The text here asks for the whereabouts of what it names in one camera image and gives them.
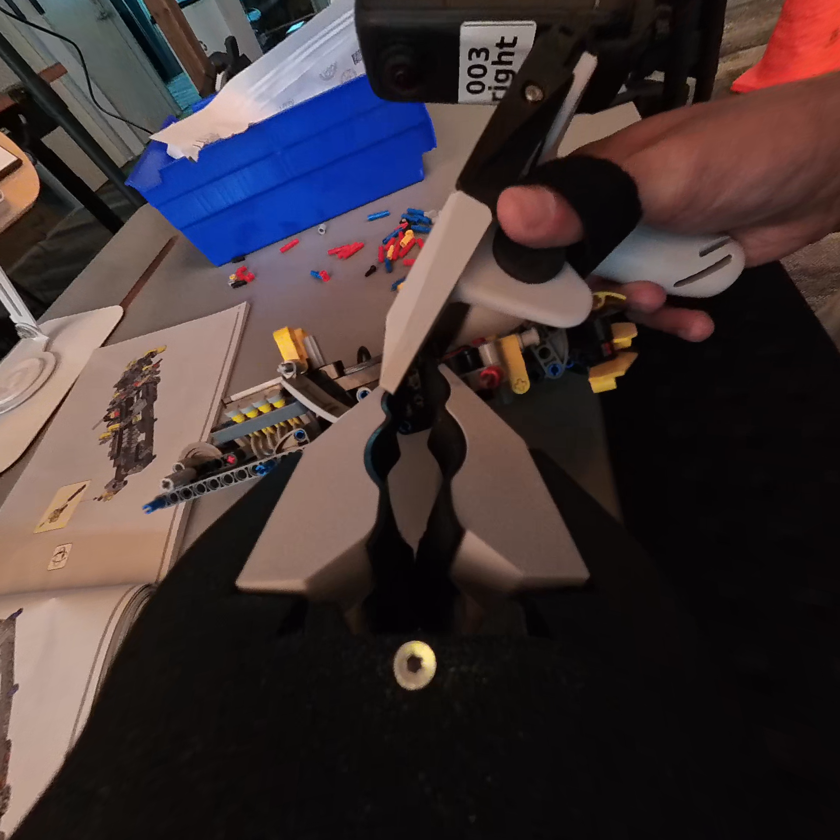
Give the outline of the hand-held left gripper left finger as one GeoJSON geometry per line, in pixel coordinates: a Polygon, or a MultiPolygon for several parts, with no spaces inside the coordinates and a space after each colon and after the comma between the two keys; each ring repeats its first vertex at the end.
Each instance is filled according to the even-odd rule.
{"type": "Polygon", "coordinates": [[[236,580],[358,613],[374,632],[417,628],[415,554],[387,477],[400,457],[381,387],[305,448],[236,580]]]}

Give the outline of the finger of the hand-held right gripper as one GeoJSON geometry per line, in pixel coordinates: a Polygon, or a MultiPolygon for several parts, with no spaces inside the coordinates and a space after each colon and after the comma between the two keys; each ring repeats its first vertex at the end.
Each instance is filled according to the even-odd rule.
{"type": "Polygon", "coordinates": [[[455,191],[385,317],[380,387],[393,395],[422,349],[461,275],[487,232],[486,204],[455,191]]]}

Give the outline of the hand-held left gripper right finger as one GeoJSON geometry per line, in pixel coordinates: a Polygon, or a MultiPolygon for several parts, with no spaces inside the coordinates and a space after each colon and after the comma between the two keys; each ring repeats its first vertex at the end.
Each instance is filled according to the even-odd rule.
{"type": "Polygon", "coordinates": [[[446,365],[427,385],[442,484],[417,561],[442,620],[475,633],[521,594],[583,586],[590,572],[522,437],[446,365]]]}

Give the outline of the partly built lego car chassis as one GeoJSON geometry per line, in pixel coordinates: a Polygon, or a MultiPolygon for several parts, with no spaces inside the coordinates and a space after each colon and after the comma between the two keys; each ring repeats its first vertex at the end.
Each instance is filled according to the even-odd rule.
{"type": "MultiPolygon", "coordinates": [[[[487,402],[522,395],[568,371],[584,375],[593,393],[609,392],[637,358],[637,325],[617,318],[625,301],[624,295],[597,291],[590,316],[576,327],[526,322],[455,347],[441,361],[487,402]]],[[[351,367],[336,363],[316,369],[319,347],[313,336],[299,333],[296,338],[282,330],[280,377],[226,400],[223,422],[208,441],[182,451],[161,480],[161,491],[143,505],[145,515],[265,476],[372,394],[379,383],[379,356],[360,348],[351,367]]]]}

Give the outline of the person's right hand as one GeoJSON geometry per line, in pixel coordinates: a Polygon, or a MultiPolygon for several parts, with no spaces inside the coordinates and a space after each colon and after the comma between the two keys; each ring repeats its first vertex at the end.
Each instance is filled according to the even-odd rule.
{"type": "Polygon", "coordinates": [[[838,72],[660,113],[580,153],[633,178],[646,224],[729,235],[761,266],[838,233],[838,72]]]}

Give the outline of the pile of red blue pins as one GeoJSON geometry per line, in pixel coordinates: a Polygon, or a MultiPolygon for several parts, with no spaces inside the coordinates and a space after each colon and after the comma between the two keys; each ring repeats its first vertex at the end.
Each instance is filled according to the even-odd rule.
{"type": "MultiPolygon", "coordinates": [[[[394,266],[402,261],[405,268],[411,268],[416,262],[414,249],[419,251],[424,246],[424,236],[431,234],[437,215],[438,211],[425,212],[419,208],[408,207],[400,215],[396,226],[375,246],[375,253],[371,257],[371,265],[377,265],[377,269],[379,269],[379,266],[383,266],[386,272],[391,272],[394,266]]],[[[389,216],[389,211],[370,213],[366,216],[365,221],[369,223],[378,222],[387,219],[389,216]]],[[[300,243],[300,236],[290,238],[279,246],[278,253],[286,255],[298,248],[300,243]]],[[[326,248],[324,255],[329,259],[346,261],[362,253],[365,248],[364,240],[354,239],[347,243],[326,248]]],[[[330,282],[332,278],[331,272],[324,268],[309,269],[308,274],[312,279],[323,284],[330,282]]],[[[256,273],[246,263],[242,263],[237,265],[228,276],[227,284],[232,289],[239,289],[252,284],[255,280],[256,273]]]]}

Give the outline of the white plastic bags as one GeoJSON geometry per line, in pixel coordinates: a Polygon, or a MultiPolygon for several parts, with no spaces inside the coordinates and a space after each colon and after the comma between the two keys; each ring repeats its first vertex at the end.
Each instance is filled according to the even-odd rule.
{"type": "Polygon", "coordinates": [[[209,144],[365,75],[354,2],[332,2],[224,85],[191,116],[153,134],[173,159],[196,161],[209,144]]]}

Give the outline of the blue plastic bin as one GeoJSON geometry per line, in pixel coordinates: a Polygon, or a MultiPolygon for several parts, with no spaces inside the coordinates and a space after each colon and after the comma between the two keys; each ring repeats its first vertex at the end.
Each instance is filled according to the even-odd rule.
{"type": "Polygon", "coordinates": [[[382,100],[358,77],[196,161],[152,140],[126,185],[222,266],[421,182],[436,144],[424,104],[382,100]]]}

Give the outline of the open instruction booklet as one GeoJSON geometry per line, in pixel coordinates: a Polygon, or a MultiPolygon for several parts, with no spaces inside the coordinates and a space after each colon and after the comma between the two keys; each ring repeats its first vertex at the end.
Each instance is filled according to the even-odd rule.
{"type": "Polygon", "coordinates": [[[2,838],[58,772],[178,554],[184,511],[144,505],[208,435],[247,309],[97,350],[2,505],[2,838]]]}

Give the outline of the orange traffic cone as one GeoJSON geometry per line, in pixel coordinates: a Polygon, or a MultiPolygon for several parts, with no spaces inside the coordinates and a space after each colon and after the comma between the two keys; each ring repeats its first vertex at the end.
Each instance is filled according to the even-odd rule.
{"type": "Polygon", "coordinates": [[[785,1],[762,58],[730,90],[747,93],[838,70],[839,2],[785,1]]]}

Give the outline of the wooden post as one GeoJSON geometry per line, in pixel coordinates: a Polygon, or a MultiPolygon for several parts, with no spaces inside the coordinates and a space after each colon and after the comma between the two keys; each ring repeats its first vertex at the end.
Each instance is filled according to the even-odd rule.
{"type": "Polygon", "coordinates": [[[144,1],[144,4],[198,93],[202,97],[213,94],[216,80],[215,68],[194,34],[179,3],[144,1]]]}

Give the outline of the black metal frame bar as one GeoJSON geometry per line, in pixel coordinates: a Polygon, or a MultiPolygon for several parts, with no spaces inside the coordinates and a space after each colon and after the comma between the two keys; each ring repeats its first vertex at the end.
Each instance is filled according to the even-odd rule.
{"type": "Polygon", "coordinates": [[[1,36],[1,57],[2,63],[17,78],[16,84],[2,91],[2,128],[102,226],[112,234],[118,233],[123,226],[121,217],[43,141],[53,130],[64,130],[132,207],[144,204],[144,199],[125,184],[122,170],[51,87],[51,82],[62,78],[67,70],[55,63],[41,73],[36,72],[4,35],[1,36]]]}

